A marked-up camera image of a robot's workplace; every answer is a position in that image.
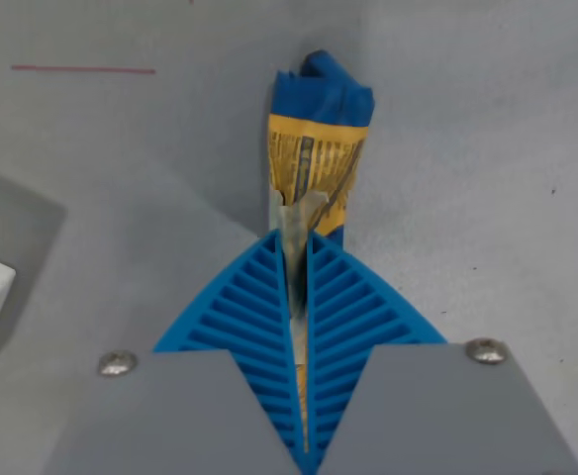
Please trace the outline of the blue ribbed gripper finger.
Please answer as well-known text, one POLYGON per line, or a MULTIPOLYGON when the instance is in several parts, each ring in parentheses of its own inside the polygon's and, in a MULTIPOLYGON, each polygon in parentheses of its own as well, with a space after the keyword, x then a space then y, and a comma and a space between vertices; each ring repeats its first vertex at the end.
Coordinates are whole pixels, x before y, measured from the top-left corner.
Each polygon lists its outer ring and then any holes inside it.
POLYGON ((303 431, 284 260, 270 233, 129 373, 98 377, 49 474, 298 474, 303 431))
POLYGON ((578 474, 501 340, 446 340, 331 240, 307 246, 314 474, 578 474))

